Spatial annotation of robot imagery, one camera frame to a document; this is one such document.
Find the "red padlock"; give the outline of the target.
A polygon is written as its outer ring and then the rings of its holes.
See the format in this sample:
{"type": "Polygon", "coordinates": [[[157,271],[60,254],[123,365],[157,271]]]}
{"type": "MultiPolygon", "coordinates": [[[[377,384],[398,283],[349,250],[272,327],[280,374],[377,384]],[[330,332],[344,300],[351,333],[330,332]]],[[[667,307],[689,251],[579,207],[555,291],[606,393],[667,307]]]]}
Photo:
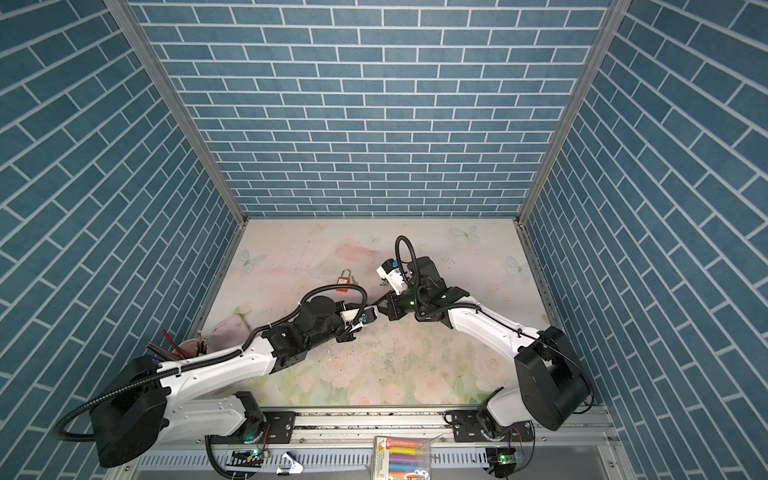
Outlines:
{"type": "Polygon", "coordinates": [[[338,292],[346,293],[349,290],[349,286],[353,283],[353,276],[350,269],[344,269],[337,278],[338,292]]]}

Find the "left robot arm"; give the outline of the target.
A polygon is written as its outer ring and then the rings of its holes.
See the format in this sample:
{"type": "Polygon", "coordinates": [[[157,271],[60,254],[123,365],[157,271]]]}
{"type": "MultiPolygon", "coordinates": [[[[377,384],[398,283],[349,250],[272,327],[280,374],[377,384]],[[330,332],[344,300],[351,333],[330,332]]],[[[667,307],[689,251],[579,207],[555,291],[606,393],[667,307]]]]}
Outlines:
{"type": "Polygon", "coordinates": [[[258,431],[265,419],[252,394],[209,394],[290,368],[331,340],[353,340],[375,313],[363,287],[353,288],[358,302],[331,298],[338,289],[331,284],[311,290],[293,311],[252,330],[240,345],[187,360],[157,363],[144,355],[130,361],[99,395],[65,413],[52,436],[95,444],[99,464],[112,468],[160,443],[258,431]]]}

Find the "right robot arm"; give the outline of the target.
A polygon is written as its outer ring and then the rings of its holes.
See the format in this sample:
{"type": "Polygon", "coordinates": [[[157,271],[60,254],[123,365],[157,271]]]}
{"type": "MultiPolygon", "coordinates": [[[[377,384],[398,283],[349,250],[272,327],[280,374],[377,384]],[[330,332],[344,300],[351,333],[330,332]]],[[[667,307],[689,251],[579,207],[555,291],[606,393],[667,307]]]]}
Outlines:
{"type": "Polygon", "coordinates": [[[376,306],[395,321],[412,314],[480,341],[515,368],[515,387],[500,387],[477,409],[476,424],[490,439],[532,421],[555,431],[594,399],[588,376],[566,334],[550,326],[525,326],[481,304],[468,291],[448,286],[427,256],[407,264],[388,259],[377,275],[390,291],[376,306]]]}

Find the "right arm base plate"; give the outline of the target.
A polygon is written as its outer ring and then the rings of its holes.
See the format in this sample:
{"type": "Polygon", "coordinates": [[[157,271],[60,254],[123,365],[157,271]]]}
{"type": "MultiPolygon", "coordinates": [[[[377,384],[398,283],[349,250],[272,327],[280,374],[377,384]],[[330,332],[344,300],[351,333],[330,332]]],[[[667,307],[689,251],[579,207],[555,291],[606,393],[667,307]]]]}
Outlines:
{"type": "Polygon", "coordinates": [[[497,426],[487,414],[478,410],[448,410],[443,420],[457,443],[510,442],[526,443],[535,439],[531,421],[515,422],[507,427],[497,426]]]}

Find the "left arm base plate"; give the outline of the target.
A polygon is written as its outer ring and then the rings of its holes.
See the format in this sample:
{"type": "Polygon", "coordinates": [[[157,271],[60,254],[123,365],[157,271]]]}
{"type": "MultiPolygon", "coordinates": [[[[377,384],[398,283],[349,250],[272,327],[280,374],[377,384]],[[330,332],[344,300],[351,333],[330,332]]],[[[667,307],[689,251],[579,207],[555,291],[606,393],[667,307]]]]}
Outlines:
{"type": "Polygon", "coordinates": [[[211,444],[264,445],[288,444],[291,441],[296,414],[292,411],[264,413],[262,420],[246,419],[232,434],[212,435],[211,444]]]}

